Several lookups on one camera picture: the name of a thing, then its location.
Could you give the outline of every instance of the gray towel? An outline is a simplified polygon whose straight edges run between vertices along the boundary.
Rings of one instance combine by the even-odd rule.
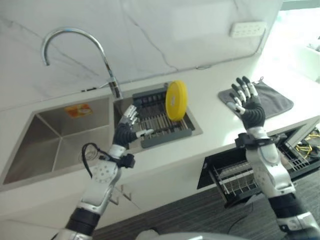
[[[273,88],[266,85],[263,81],[257,83],[253,82],[256,91],[259,94],[261,105],[265,111],[265,118],[271,118],[273,116],[282,114],[293,108],[294,103],[288,98],[281,95]],[[219,99],[226,104],[227,102],[233,102],[234,100],[229,96],[229,93],[235,94],[235,91],[230,88],[218,93]]]

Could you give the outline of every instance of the countertop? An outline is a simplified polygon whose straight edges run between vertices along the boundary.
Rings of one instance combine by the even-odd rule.
[[[135,154],[133,169],[122,171],[119,184],[150,176],[183,161],[199,159],[232,148],[244,132],[242,122],[219,99],[236,77],[263,81],[294,102],[291,110],[267,119],[268,133],[296,125],[320,115],[320,85],[301,75],[263,62],[259,56],[221,63],[203,70],[190,70],[121,85],[123,91],[183,80],[188,88],[188,107],[203,134],[180,139]],[[77,93],[0,112],[0,172],[11,157],[30,115],[34,111],[63,103],[110,95],[108,88]],[[0,192],[0,220],[20,211],[84,191],[90,178],[85,169]]]

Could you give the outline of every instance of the faucet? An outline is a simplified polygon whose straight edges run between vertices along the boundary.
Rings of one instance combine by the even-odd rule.
[[[120,100],[120,99],[123,99],[123,95],[122,95],[122,92],[120,90],[120,87],[119,87],[119,84],[118,84],[118,81],[116,79],[116,77],[114,76],[110,66],[109,66],[109,63],[107,61],[107,57],[105,55],[105,51],[103,49],[103,47],[101,46],[100,42],[94,37],[92,36],[90,33],[86,32],[86,31],[83,31],[81,29],[78,29],[78,28],[74,28],[74,27],[59,27],[57,29],[54,29],[53,31],[49,32],[45,38],[43,39],[42,41],[42,45],[41,45],[41,57],[42,57],[42,60],[44,62],[44,64],[46,66],[49,66],[50,65],[50,62],[48,61],[48,55],[47,55],[47,50],[48,50],[48,46],[49,46],[49,43],[51,42],[51,40],[60,35],[60,34],[64,34],[64,33],[75,33],[75,34],[79,34],[79,35],[82,35],[82,36],[85,36],[86,38],[90,39],[94,45],[99,49],[100,51],[100,54],[102,56],[102,59],[104,61],[104,64],[105,64],[105,67],[110,75],[110,79],[108,81],[108,83],[100,86],[99,88],[103,88],[104,86],[106,85],[109,85],[110,89],[111,89],[111,92],[112,92],[112,95],[114,96],[114,98],[116,100]]]

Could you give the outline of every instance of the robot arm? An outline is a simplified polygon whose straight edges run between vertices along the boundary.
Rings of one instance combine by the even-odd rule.
[[[133,168],[134,156],[123,156],[126,146],[137,138],[153,133],[152,129],[132,132],[137,121],[139,103],[130,105],[115,129],[112,146],[93,167],[91,182],[78,202],[68,223],[54,240],[91,240],[92,234],[105,212],[116,182],[121,176],[121,167]]]
[[[290,175],[281,163],[275,143],[279,139],[268,137],[264,130],[265,112],[254,85],[244,76],[237,78],[242,89],[235,85],[239,99],[228,106],[241,115],[246,133],[235,140],[237,147],[246,148],[246,159],[253,169],[256,183],[268,198],[281,231],[291,240],[320,239],[320,228],[313,215],[297,199]]]

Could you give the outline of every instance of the power outlet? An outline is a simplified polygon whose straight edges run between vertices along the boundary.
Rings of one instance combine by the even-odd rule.
[[[266,25],[264,21],[236,22],[231,27],[230,37],[248,38],[261,36],[264,34]]]

